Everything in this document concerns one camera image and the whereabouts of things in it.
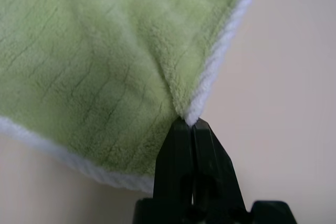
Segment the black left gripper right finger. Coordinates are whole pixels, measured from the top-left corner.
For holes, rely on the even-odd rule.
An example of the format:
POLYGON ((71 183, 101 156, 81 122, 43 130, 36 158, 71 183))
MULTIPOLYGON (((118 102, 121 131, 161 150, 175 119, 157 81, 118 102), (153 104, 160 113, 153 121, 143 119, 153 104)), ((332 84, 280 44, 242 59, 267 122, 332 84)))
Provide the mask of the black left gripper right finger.
POLYGON ((202 119, 193 125, 193 155, 194 202, 202 208, 215 202, 225 208, 245 208, 232 160, 202 119))

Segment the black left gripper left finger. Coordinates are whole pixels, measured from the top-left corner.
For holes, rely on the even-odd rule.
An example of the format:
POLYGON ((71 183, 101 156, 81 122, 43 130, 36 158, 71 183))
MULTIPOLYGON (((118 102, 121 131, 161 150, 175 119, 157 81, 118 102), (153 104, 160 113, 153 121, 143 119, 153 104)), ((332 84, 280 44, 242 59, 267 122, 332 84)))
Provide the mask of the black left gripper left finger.
POLYGON ((191 129, 178 118, 172 123, 156 158, 153 197, 191 200, 193 170, 191 129))

